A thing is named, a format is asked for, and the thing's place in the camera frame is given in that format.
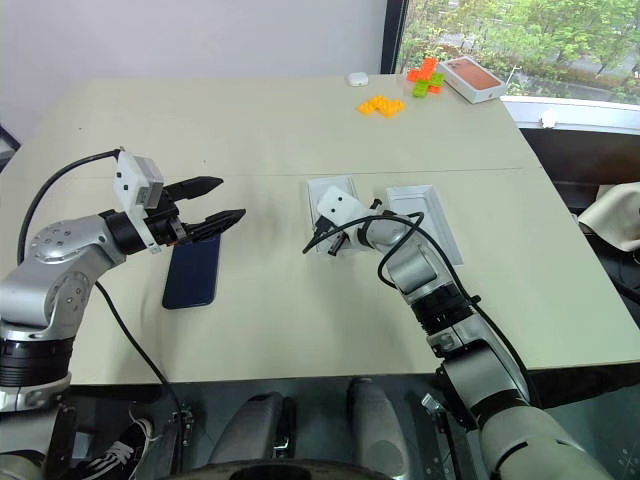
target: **smartphone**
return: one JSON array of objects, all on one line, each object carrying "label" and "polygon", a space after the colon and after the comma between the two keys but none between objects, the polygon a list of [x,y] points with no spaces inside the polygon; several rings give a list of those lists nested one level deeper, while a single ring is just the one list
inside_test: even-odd
[{"label": "smartphone", "polygon": [[219,255],[220,235],[173,247],[162,306],[173,310],[213,302]]}]

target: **black sneaker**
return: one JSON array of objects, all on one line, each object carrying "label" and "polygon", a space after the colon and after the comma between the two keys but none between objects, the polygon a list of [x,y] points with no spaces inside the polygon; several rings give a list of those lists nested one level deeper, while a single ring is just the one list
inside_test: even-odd
[{"label": "black sneaker", "polygon": [[73,468],[68,480],[130,480],[142,463],[153,427],[151,421],[138,418],[100,457],[81,462]]}]

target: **window sill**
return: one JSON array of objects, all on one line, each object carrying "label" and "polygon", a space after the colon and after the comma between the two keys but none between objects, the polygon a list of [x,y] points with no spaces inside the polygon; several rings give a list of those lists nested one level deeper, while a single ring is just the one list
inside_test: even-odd
[{"label": "window sill", "polygon": [[[640,106],[547,97],[500,97],[518,128],[640,135]],[[542,126],[543,114],[546,126]]]}]

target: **robotic arm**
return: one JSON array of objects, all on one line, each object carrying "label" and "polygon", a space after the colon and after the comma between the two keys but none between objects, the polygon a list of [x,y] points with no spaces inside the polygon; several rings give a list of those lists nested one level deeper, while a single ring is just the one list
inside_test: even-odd
[{"label": "robotic arm", "polygon": [[439,247],[412,227],[408,217],[368,209],[336,187],[322,197],[318,212],[322,217],[316,223],[316,241],[331,227],[378,217],[344,233],[354,245],[388,257],[389,277],[434,354],[443,359],[436,373],[453,416],[468,430],[480,429],[488,472],[525,480],[611,478],[550,415],[530,406],[514,357],[474,308],[476,300],[460,291],[434,250]]},{"label": "robotic arm", "polygon": [[96,280],[127,255],[204,240],[238,222],[245,210],[220,212],[199,224],[178,217],[175,202],[221,183],[196,177],[165,187],[150,159],[121,151],[114,189],[124,212],[57,222],[35,235],[25,260],[0,282],[0,452],[28,452],[0,455],[0,477],[22,472],[33,478],[33,455],[40,462],[52,458],[49,465],[66,456],[52,455],[51,449],[60,444],[56,431],[73,427],[70,409],[60,400],[71,381],[73,342]]}]

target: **white tray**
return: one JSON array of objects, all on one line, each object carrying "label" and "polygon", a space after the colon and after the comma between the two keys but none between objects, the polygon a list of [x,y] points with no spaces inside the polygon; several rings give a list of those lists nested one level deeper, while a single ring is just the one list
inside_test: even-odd
[{"label": "white tray", "polygon": [[[317,210],[317,205],[322,196],[326,193],[329,187],[336,186],[342,191],[348,193],[352,197],[356,197],[356,189],[353,186],[353,180],[349,175],[339,175],[336,177],[325,177],[325,178],[313,178],[307,181],[307,188],[309,190],[309,208],[311,210],[311,227],[313,229],[318,217],[320,214]],[[317,253],[327,253],[329,248],[331,248],[331,244],[334,240],[338,238],[338,235],[334,235],[333,237],[325,240],[324,242],[316,245]],[[338,251],[338,253],[346,250],[357,250],[355,249],[347,240],[342,248]]]},{"label": "white tray", "polygon": [[452,265],[464,265],[462,254],[442,209],[438,192],[433,185],[387,188],[387,200],[389,210],[396,213],[408,215],[423,212],[424,220],[420,227],[438,242]]}]

